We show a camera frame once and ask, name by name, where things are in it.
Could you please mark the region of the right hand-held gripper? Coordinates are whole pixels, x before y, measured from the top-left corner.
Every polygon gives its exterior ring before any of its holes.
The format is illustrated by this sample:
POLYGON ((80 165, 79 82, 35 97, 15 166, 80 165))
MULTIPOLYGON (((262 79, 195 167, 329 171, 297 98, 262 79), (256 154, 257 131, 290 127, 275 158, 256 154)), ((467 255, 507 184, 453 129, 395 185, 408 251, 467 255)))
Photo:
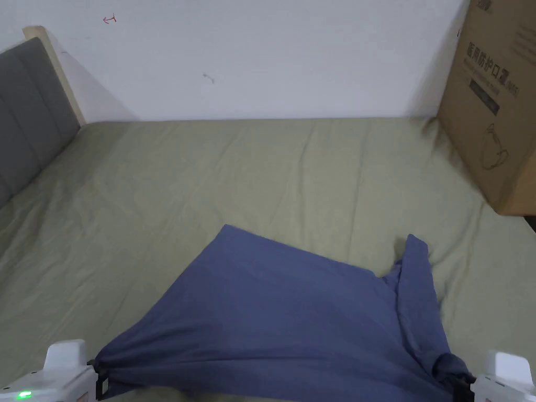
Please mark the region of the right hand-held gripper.
POLYGON ((535 401, 531 367, 524 357, 489 351, 485 373, 451 376, 454 402, 535 401))

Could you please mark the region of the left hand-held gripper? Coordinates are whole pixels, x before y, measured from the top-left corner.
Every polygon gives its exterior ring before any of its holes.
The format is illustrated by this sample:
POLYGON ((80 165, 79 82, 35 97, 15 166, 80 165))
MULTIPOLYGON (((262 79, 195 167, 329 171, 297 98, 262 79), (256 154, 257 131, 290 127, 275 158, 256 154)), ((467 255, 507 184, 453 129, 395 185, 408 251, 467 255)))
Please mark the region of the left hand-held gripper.
POLYGON ((48 347, 43 368, 1 387, 1 401, 97 401, 108 398, 108 366, 87 361, 86 342, 48 347))

